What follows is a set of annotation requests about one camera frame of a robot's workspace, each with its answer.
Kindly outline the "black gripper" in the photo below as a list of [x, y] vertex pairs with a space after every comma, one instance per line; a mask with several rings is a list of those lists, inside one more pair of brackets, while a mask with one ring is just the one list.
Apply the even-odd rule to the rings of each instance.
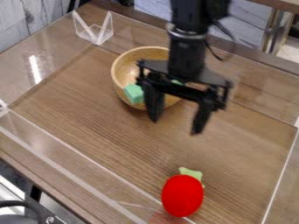
[[[171, 39], [168, 60], [140, 59], [137, 83], [143, 82], [144, 105], [150, 120], [156, 123], [164, 112], [164, 93], [158, 89], [158, 85], [166, 87], [166, 80], [180, 83], [198, 83], [208, 86], [208, 90], [200, 93], [199, 110], [195, 114], [191, 133], [200, 134], [211, 118], [212, 110], [224, 109], [232, 84], [220, 75], [215, 74], [206, 67], [206, 50], [219, 61], [227, 60], [215, 54], [206, 39], [206, 34], [195, 30], [186, 31], [174, 24], [167, 26]], [[150, 74], [156, 74], [155, 84], [148, 80], [150, 75], [144, 75], [144, 70]]]

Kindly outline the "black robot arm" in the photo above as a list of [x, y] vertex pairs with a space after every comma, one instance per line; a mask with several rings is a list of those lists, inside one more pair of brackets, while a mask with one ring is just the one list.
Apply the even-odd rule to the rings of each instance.
[[195, 102], [191, 133], [204, 131], [211, 114], [227, 107], [232, 81], [206, 66], [211, 49], [207, 33], [211, 26], [226, 28], [220, 20], [228, 15], [230, 0], [171, 0], [172, 19], [166, 30], [170, 52], [166, 60], [140, 59], [136, 85], [144, 91], [144, 107], [156, 122], [164, 112], [166, 96]]

